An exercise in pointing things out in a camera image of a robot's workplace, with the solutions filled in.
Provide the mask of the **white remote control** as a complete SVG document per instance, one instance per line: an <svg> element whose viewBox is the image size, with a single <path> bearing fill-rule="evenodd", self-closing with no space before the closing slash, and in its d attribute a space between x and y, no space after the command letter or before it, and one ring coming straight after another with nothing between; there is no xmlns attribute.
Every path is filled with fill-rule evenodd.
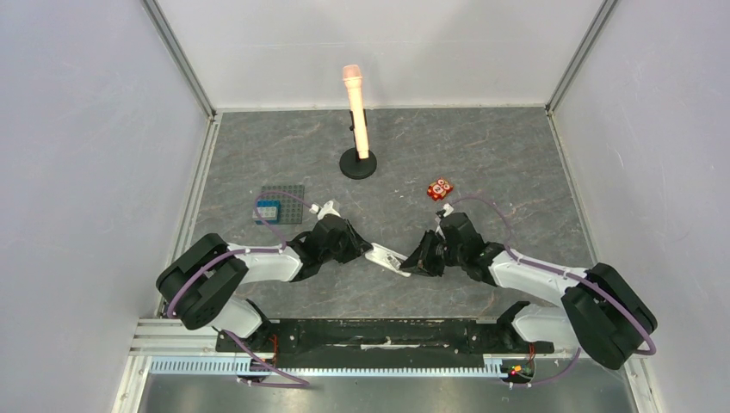
<svg viewBox="0 0 730 413"><path fill-rule="evenodd" d="M407 256L394 250L390 250L383 245L372 243L372 249L367 251L364 256L370 262L379 265L388 271L392 271L403 277L411 276L410 272L406 272L400 268Z"/></svg>

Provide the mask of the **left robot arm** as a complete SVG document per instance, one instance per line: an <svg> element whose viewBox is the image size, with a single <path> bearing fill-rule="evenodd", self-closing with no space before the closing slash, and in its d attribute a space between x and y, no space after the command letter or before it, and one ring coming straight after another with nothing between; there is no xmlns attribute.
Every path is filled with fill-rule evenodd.
<svg viewBox="0 0 730 413"><path fill-rule="evenodd" d="M236 245L209 233L170 264L155 286L168 303L169 318L188 330L227 330L255 352L268 345L270 329L251 301L235 298L240 285L306 280L327 262L345 264L372 248L347 219L334 214L282 247Z"/></svg>

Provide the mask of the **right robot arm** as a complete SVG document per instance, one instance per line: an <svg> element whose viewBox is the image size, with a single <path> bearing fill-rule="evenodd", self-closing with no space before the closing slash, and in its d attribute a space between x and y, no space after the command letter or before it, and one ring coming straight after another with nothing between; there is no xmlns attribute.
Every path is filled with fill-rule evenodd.
<svg viewBox="0 0 730 413"><path fill-rule="evenodd" d="M563 342L616 370L641 353L658 327L648 306L609 264L570 268L518 255L503 243L484 240L465 213L443 215L399 270L437 277L446 267L553 304L546 310L528 304L498 326L498 342L509 351L529 342Z"/></svg>

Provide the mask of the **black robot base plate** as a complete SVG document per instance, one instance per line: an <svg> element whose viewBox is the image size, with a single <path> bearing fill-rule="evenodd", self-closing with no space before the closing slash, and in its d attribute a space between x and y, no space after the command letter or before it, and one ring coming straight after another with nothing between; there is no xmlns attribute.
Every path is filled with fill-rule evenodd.
<svg viewBox="0 0 730 413"><path fill-rule="evenodd" d="M503 321L471 318L282 318L243 343L279 368L479 367L486 354L552 354Z"/></svg>

